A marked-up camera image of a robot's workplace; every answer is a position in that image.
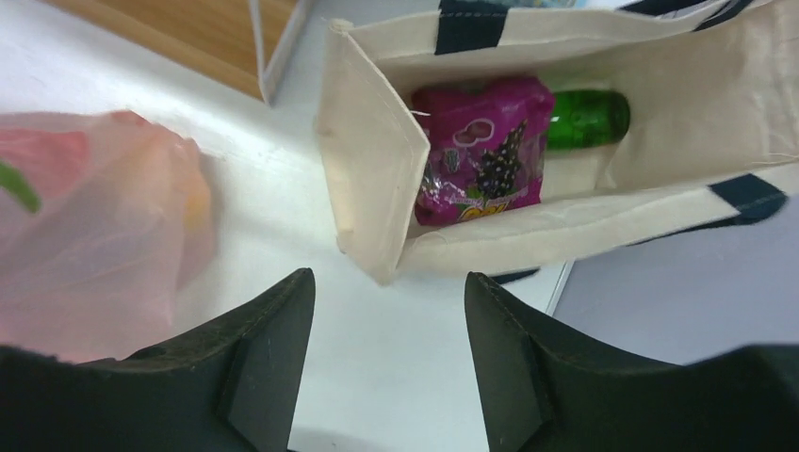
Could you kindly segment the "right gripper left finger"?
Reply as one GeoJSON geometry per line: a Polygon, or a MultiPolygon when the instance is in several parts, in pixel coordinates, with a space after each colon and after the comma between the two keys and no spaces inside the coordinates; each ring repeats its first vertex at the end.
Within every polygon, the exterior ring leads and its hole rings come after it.
{"type": "Polygon", "coordinates": [[[1,349],[5,451],[285,451],[313,321],[301,268],[235,309],[117,361],[1,349]]]}

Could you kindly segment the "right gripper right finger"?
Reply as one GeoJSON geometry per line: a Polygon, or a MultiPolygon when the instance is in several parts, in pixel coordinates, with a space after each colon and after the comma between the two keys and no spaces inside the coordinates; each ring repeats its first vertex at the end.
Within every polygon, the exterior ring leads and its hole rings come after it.
{"type": "Polygon", "coordinates": [[[794,451],[798,348],[751,345],[689,365],[596,340],[493,279],[465,281],[493,451],[794,451]]]}

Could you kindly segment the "pink plastic grocery bag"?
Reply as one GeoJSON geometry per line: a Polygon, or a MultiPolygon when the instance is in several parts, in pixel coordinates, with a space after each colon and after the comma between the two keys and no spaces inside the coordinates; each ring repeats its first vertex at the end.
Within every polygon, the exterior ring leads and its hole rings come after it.
{"type": "Polygon", "coordinates": [[[60,360],[122,359],[169,338],[179,290],[211,260],[197,143],[129,111],[1,118],[1,342],[60,360]]]}

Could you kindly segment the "beige canvas tote bag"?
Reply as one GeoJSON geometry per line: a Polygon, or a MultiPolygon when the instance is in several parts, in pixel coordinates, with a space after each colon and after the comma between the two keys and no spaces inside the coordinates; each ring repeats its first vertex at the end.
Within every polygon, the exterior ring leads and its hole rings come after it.
{"type": "Polygon", "coordinates": [[[376,24],[332,20],[316,130],[338,246],[381,284],[407,271],[515,273],[756,222],[798,191],[798,5],[447,1],[376,24]],[[413,207],[431,145],[412,92],[516,74],[621,92],[628,133],[550,157],[540,204],[423,226],[413,207]]]}

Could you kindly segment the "purple snack packet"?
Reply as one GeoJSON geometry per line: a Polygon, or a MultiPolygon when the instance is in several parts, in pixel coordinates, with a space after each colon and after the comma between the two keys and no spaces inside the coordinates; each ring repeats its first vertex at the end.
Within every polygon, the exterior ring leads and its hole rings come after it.
{"type": "Polygon", "coordinates": [[[417,223],[444,227],[540,203],[554,105],[535,77],[415,92],[412,112],[430,142],[417,223]]]}

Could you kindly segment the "green bottle in tote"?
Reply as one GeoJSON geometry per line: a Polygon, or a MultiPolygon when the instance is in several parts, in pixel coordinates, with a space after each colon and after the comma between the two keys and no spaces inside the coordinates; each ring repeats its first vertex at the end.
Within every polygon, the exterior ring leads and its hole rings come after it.
{"type": "Polygon", "coordinates": [[[630,125],[627,98],[614,90],[576,89],[554,93],[547,131],[548,151],[591,149],[619,142],[630,125]]]}

